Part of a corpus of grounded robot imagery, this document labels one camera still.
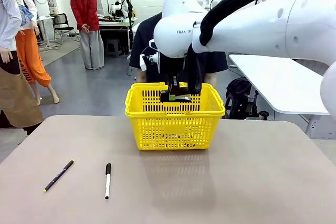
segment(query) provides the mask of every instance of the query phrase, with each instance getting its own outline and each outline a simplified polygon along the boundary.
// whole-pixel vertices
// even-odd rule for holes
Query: yellow basket
[[[140,150],[207,149],[219,119],[223,101],[210,84],[191,103],[160,102],[161,83],[133,84],[126,97],[125,114],[130,118]]]

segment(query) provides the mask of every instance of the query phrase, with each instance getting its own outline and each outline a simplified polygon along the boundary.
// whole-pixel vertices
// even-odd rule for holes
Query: gray pants
[[[79,31],[79,36],[85,68],[102,68],[104,66],[104,44],[100,31],[91,31],[89,34]]]

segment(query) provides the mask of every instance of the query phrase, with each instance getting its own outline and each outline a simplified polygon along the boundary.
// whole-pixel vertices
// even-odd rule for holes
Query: mannequin hand
[[[38,29],[38,26],[36,25],[36,23],[34,21],[30,22],[32,29],[34,30],[36,36],[38,36],[40,34],[40,30]]]
[[[12,53],[7,48],[0,47],[0,55],[3,63],[9,63],[9,61],[13,59]]]
[[[90,32],[90,27],[87,24],[82,25],[82,31],[86,34]]]

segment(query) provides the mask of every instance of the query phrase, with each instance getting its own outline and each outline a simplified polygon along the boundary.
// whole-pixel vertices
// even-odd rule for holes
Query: pen
[[[105,199],[109,198],[110,194],[110,180],[111,180],[111,164],[108,163],[106,165],[106,191],[105,191]]]
[[[49,190],[53,184],[67,171],[67,169],[70,168],[70,166],[74,163],[74,159],[72,159],[69,164],[66,165],[66,167],[63,168],[63,170],[61,170],[61,172],[46,186],[46,188],[44,188],[44,192],[46,192],[47,190]]]

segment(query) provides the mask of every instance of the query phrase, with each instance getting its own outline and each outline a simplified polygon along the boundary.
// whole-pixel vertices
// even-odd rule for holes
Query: red jacket
[[[78,24],[78,30],[82,30],[83,24],[90,26],[90,31],[99,30],[97,0],[70,0],[70,3]]]

